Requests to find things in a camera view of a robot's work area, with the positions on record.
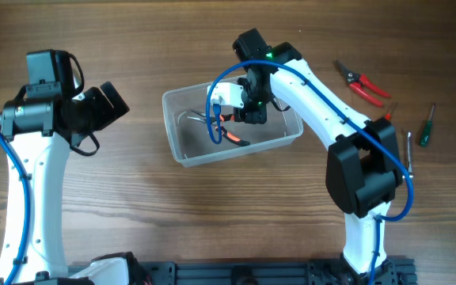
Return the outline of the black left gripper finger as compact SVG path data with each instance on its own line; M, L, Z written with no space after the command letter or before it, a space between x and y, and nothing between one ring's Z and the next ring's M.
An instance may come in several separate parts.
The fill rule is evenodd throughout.
M120 96L115 86L111 82L101 85L101 90L113 106L115 117L121 117L130 111L124 99Z
M107 121L107 111L104 108L94 108L89 110L89 131L99 131L104 128Z

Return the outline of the orange black needle-nose pliers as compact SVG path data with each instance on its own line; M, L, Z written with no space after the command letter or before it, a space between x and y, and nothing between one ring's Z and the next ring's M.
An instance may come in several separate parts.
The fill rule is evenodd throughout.
M196 121L199 121L199 122L204 123L204 124L207 122L207 118L206 118L206 114L205 113L198 112L198 111L195 111L195 110L192 110L192 112L194 114L196 114L196 116L188 116L188 119L196 120ZM224 123L224 122L235 122L234 114L221 115L220 116L220 122L221 123ZM237 146L249 146L250 145L249 141L240 139L236 135L233 135L224 126L219 127L218 124L216 123L216 118L214 118L213 116L211 117L211 123L212 123L213 126L215 126L215 130L216 131L221 131L222 132L222 137L224 139L228 140L230 143L233 143L234 145L237 145Z

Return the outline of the clear plastic container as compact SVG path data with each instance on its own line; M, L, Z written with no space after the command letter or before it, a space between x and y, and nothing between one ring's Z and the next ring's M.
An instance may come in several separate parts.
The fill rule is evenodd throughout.
M270 150L288 145L303 133L302 118L293 110L277 111L267 105L267 122L249 124L225 122L223 126L249 146L237 146L226 139L214 144L207 132L207 125L188 116L192 110L205 112L209 82L167 91L162 97L165 129L174 159L184 167L207 164L237 156Z

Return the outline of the red handled snips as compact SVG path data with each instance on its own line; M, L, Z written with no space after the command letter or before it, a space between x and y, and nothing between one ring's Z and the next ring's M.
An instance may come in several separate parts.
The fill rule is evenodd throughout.
M373 106L382 108L384 104L382 101L370 95L366 89L369 89L371 92L379 95L380 97L391 98L391 96L386 91L377 87L365 74L359 74L348 69L339 60L336 60L334 64L340 73L342 73L344 76L348 87Z

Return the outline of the silver metal wrench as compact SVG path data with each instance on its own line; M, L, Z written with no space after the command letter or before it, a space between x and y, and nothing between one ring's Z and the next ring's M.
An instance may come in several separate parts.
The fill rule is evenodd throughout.
M405 158L405 163L406 163L406 168L409 174L410 178L413 178L413 171L412 171L412 132L411 131L406 131L405 132L406 140L405 140L405 153L406 153L406 158Z

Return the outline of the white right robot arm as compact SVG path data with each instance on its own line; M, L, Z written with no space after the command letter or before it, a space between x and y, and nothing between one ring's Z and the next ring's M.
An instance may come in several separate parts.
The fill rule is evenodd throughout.
M395 128L345 104L288 42L271 47L253 28L233 50L247 73L237 81L242 105L235 121L265 124L267 105L283 101L314 131L328 152L326 188L344 213L342 260L357 283L372 283L382 274L387 212L404 180Z

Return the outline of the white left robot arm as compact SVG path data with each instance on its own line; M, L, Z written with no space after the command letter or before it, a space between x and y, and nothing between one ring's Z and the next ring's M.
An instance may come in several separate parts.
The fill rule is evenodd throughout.
M63 178L70 153L129 111L111 82L84 90L59 83L24 86L0 113L9 191L0 284L63 280Z

